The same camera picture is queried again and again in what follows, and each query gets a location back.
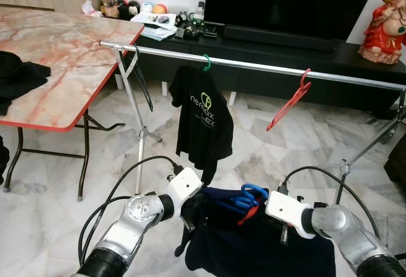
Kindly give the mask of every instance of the navy shirt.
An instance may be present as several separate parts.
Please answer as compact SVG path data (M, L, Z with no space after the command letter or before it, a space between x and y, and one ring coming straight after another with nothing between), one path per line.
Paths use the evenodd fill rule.
M182 106L176 154L189 154L189 161L203 170L209 185L217 161L232 154L233 119L226 99L217 90L210 71L182 66L169 88L172 105Z

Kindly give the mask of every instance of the marble floor tile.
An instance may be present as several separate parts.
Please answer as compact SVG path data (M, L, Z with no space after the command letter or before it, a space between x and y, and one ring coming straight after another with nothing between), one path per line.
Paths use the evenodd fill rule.
M180 108L171 105L170 95L162 97L160 82L148 82L154 110L147 106L138 83L132 80L143 121L159 135L161 143L147 138L144 157L167 155L184 167L194 168L188 155L175 154ZM238 94L230 107L234 119L233 155L218 162L213 187L237 190L245 183L276 189L294 169L306 165L325 167L339 176L337 164L349 158L380 130L385 121L368 113L308 103L298 103L270 132L266 127L286 100ZM82 160L23 153L11 180L11 192L0 192L0 276L70 276L78 266L77 240L83 222L109 194L118 178L138 161L140 123L124 90L109 82L89 109L89 114L105 126L126 123L111 132L91 131L90 160L84 183L84 200L76 201ZM83 131L65 134L24 130L25 146L50 151L82 154ZM383 165L406 126L398 129L385 144L379 143L352 167L347 183L365 202L377 222L384 244L394 253L406 251L405 189L392 183ZM2 126L0 135L13 155L15 128ZM198 176L202 171L195 170ZM163 193L172 168L165 160L143 166L141 192ZM132 195L136 170L123 181L116 195ZM303 171L289 181L291 196L304 201L331 204L336 183L317 171ZM118 218L125 201L112 204L91 241L96 244L108 226ZM342 204L372 231L360 206L347 193ZM204 270L191 272L184 254L176 258L183 225L166 221L148 231L127 276L209 277ZM337 276L354 276L336 250Z

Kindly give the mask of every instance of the green hanger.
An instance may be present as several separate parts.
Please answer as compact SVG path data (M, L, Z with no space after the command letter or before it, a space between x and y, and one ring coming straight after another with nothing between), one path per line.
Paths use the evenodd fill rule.
M209 62L208 66L206 66L206 67L203 68L203 71L208 71L208 70L210 70L210 68L211 68L210 57L209 57L209 55L207 55L207 54L204 54L203 56L206 57L207 60L208 60L208 62Z

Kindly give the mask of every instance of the statue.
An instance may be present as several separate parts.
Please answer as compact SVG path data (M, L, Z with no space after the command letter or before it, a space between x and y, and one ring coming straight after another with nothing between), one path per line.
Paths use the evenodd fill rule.
M383 0L377 8L358 51L375 63L397 63L406 45L406 0Z

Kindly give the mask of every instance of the table top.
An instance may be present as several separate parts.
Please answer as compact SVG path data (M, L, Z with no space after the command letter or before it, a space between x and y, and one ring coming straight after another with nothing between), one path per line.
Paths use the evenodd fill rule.
M133 44L141 23L0 7L0 51L51 68L48 83L15 100L0 125L69 131L116 68L100 40Z

